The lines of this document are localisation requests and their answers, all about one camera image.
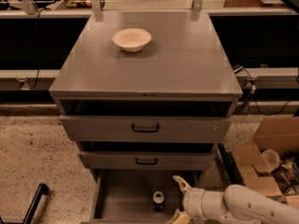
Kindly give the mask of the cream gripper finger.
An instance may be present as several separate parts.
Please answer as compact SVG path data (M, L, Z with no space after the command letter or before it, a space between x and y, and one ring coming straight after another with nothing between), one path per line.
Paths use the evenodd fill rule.
M189 183L179 175L174 175L173 179L178 183L180 191L183 194L186 194L187 191L192 188Z
M190 224L190 222L191 217L185 211L177 209L175 214L166 222L166 224Z

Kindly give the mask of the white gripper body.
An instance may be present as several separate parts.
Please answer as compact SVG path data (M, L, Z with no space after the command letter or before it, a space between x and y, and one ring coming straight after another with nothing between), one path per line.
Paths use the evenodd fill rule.
M204 189L184 188L182 205L187 215L194 221L204 221L206 217L203 211Z

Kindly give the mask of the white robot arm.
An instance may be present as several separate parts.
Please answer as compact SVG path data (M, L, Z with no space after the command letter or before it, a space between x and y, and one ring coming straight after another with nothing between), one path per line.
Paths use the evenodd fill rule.
M224 192L193 188L179 175L173 176L183 194L183 210L176 210L166 224L193 224L216 220L220 224L299 224L299 209L279 203L241 185Z

